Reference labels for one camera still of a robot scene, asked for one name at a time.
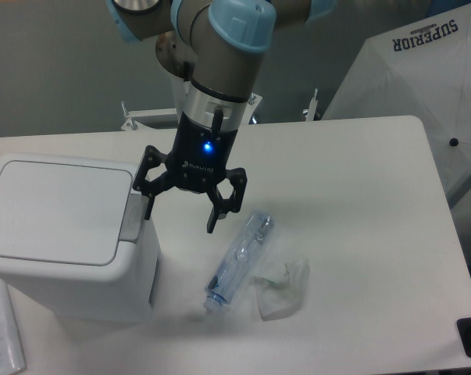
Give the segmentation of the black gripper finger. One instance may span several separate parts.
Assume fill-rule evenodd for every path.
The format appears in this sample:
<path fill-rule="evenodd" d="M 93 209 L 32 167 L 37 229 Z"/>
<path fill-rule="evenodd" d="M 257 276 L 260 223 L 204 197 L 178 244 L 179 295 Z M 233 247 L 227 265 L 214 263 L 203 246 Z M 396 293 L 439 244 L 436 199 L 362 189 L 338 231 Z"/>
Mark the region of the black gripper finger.
<path fill-rule="evenodd" d="M 244 168 L 226 170 L 225 179 L 232 186 L 229 198 L 224 198 L 219 192 L 219 182 L 208 181 L 206 194 L 212 203 L 212 211 L 206 224 L 208 234 L 212 234 L 218 220 L 224 219 L 228 213 L 239 213 L 246 189 L 246 171 Z"/>
<path fill-rule="evenodd" d="M 145 148 L 133 181 L 133 189 L 148 199 L 145 220 L 151 218 L 155 198 L 176 186 L 180 169 L 174 162 L 171 154 L 163 154 L 152 145 Z M 148 171 L 161 165 L 166 167 L 166 171 L 154 180 L 147 180 Z"/>

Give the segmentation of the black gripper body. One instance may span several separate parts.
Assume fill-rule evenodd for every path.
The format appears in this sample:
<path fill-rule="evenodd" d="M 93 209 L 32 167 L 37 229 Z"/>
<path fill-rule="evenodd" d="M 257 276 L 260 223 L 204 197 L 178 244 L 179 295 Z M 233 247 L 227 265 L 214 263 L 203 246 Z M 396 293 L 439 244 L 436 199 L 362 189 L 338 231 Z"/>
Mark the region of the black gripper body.
<path fill-rule="evenodd" d="M 166 171 L 173 186 L 185 191 L 206 193 L 227 176 L 227 161 L 237 135 L 236 130 L 222 129 L 223 113 L 215 112 L 208 126 L 183 114 Z"/>

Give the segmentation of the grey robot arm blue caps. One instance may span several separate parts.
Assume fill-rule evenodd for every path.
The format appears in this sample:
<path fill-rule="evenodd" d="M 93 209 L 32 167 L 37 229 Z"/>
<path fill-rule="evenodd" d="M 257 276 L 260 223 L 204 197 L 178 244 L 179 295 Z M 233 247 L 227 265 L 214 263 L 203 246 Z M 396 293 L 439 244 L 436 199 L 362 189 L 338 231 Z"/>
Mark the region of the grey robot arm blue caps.
<path fill-rule="evenodd" d="M 148 146 L 134 190 L 149 201 L 171 188 L 205 194 L 207 222 L 241 209 L 247 175 L 227 161 L 273 32 L 310 23 L 334 9 L 332 1 L 110 1 L 126 41 L 174 32 L 196 56 L 190 87 L 168 153 Z"/>

